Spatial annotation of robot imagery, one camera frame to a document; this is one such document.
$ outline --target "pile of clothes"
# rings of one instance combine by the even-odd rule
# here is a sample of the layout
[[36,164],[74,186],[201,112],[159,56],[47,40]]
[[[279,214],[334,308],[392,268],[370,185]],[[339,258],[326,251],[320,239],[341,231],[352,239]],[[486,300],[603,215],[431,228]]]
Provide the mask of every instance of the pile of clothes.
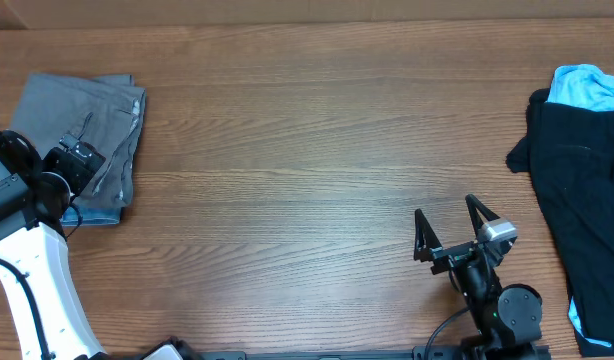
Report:
[[565,266],[583,356],[614,356],[614,77],[563,66],[534,92],[527,136],[507,156],[530,172]]
[[[106,161],[74,203],[83,225],[113,225],[133,198],[134,153],[143,127],[145,89],[131,75],[79,79],[32,74],[10,129],[29,139],[41,157],[65,134],[93,145]],[[79,223],[69,209],[63,225]]]

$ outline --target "folded gray jeans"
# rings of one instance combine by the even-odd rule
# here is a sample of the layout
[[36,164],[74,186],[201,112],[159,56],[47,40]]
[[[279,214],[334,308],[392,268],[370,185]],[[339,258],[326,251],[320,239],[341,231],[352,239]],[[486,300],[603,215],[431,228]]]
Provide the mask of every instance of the folded gray jeans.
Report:
[[[143,126],[145,89],[131,75],[92,80],[31,74],[10,128],[28,138],[41,157],[66,133],[93,145],[106,161],[74,203],[84,225],[116,224],[133,199],[132,164]],[[63,224],[74,225],[69,211]]]

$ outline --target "wood grain surface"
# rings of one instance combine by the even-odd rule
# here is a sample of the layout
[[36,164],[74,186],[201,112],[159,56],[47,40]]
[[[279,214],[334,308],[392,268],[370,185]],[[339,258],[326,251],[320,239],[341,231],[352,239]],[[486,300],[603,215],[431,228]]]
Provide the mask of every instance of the wood grain surface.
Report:
[[614,17],[614,0],[6,0],[29,29]]
[[[424,344],[463,303],[412,260],[414,210],[465,242],[474,193],[519,228],[503,284],[541,293],[542,343],[576,358],[529,176],[504,164],[527,98],[571,63],[614,73],[614,19],[0,32],[0,129],[33,71],[147,89],[134,204],[69,243],[110,352]],[[474,331],[465,317],[437,341]],[[18,349],[0,286],[0,359]]]

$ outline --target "light blue cloth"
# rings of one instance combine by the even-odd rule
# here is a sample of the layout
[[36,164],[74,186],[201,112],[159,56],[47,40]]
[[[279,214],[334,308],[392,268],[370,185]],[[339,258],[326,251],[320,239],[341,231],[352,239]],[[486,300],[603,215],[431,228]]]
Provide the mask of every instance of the light blue cloth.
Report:
[[[605,75],[595,65],[565,65],[556,69],[547,102],[592,111],[614,111],[614,76]],[[574,299],[569,303],[569,320],[583,336],[582,323]],[[611,343],[588,339],[591,344],[611,347]]]
[[[83,217],[83,226],[95,226],[95,225],[118,225],[120,223],[120,213],[122,208],[116,209],[90,209],[80,208],[80,214]],[[78,214],[74,209],[69,208],[63,214],[60,222],[63,226],[76,226],[78,225]]]

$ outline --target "black cable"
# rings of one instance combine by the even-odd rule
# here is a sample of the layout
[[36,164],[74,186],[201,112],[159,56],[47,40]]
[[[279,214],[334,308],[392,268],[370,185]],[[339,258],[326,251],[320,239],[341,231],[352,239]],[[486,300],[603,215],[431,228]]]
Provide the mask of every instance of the black cable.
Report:
[[87,131],[87,127],[89,127],[89,121],[91,120],[92,116],[94,116],[94,113],[90,112],[89,114],[87,114],[87,117],[85,117],[85,122],[83,123],[83,127],[82,129],[80,129],[80,134],[76,136],[78,140],[82,139],[83,135],[85,135],[85,131]]
[[23,291],[25,292],[25,296],[27,297],[27,301],[29,302],[29,308],[31,309],[31,316],[34,318],[34,326],[36,327],[36,336],[38,337],[38,344],[40,345],[40,358],[42,360],[51,360],[54,358],[54,355],[49,352],[49,347],[47,345],[47,338],[45,337],[45,331],[43,330],[43,324],[40,320],[40,312],[38,311],[38,304],[36,304],[36,298],[34,298],[34,293],[31,291],[31,287],[29,287],[29,283],[27,282],[27,278],[23,275],[16,267],[7,261],[0,258],[0,266],[9,270],[14,276],[16,280],[20,283],[20,286],[23,287]]
[[456,285],[456,281],[454,280],[454,272],[451,269],[447,272],[449,273],[449,281],[451,282],[451,286],[454,288],[454,290],[460,292],[458,285]]
[[434,343],[434,340],[436,340],[436,336],[438,336],[438,334],[440,334],[440,332],[443,331],[443,329],[447,327],[447,325],[451,324],[454,320],[458,319],[461,315],[463,315],[467,311],[469,311],[469,307],[466,307],[458,311],[454,315],[450,316],[447,320],[443,321],[443,323],[440,324],[440,326],[436,330],[434,330],[434,332],[429,337],[429,340],[427,341],[427,346],[425,346],[425,354],[423,355],[423,360],[429,360],[429,353],[431,350],[431,345]]
[[69,204],[69,207],[74,209],[74,211],[76,212],[76,215],[78,216],[78,223],[76,224],[76,227],[69,233],[69,235],[65,237],[65,240],[69,239],[70,236],[74,235],[74,233],[76,232],[76,230],[78,230],[80,225],[83,224],[83,214],[80,213],[80,209],[78,208],[78,205],[72,202],[71,204]]
[[492,286],[491,265],[489,265],[489,260],[487,260],[487,254],[485,253],[486,251],[487,251],[486,245],[480,248],[480,252],[482,254],[483,261],[485,261],[485,266],[487,268],[487,283],[486,283],[487,290],[485,292],[485,300],[489,298],[489,293],[491,292],[491,286]]

